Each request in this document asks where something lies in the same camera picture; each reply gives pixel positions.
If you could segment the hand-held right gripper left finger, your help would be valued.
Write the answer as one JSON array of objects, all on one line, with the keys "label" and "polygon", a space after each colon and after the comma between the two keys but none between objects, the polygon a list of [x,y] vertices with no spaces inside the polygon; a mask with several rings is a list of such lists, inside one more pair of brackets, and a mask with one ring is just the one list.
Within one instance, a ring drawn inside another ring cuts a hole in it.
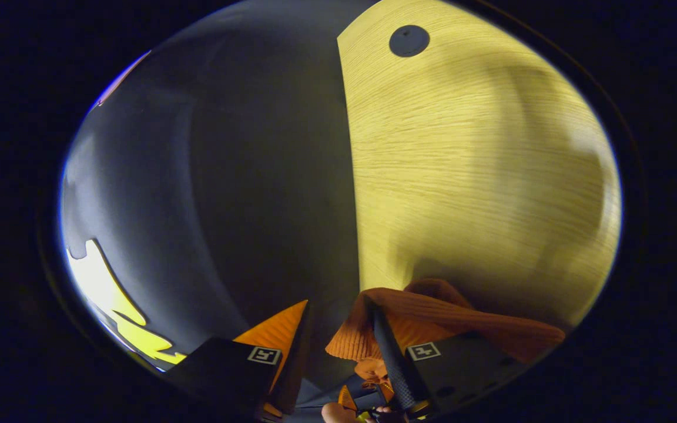
[{"label": "hand-held right gripper left finger", "polygon": [[221,418],[292,415],[309,358],[311,306],[291,305],[236,339],[212,337],[166,372],[166,381]]}]

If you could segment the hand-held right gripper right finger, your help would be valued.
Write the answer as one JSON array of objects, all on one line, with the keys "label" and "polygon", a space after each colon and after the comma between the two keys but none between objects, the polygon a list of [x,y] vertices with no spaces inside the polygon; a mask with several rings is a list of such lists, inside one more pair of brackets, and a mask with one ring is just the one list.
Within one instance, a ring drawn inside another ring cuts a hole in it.
[{"label": "hand-held right gripper right finger", "polygon": [[476,332],[403,350],[381,306],[373,300],[365,305],[394,397],[409,419],[457,412],[529,368]]}]

